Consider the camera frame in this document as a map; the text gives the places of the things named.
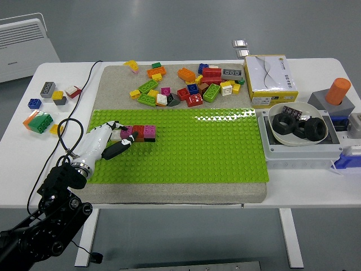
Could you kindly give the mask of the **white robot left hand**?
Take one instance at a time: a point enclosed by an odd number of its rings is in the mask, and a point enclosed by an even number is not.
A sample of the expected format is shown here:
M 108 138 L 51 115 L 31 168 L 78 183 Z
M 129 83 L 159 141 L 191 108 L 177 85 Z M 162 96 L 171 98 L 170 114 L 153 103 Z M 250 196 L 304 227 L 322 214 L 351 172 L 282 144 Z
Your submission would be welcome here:
M 118 128 L 128 130 L 118 121 L 109 121 L 87 133 L 76 147 L 77 157 L 73 159 L 71 166 L 86 178 L 90 178 L 94 173 L 97 160 L 101 158 L 109 160 L 126 151 L 135 142 L 138 132 L 133 132 L 127 138 L 107 147 L 112 132 Z

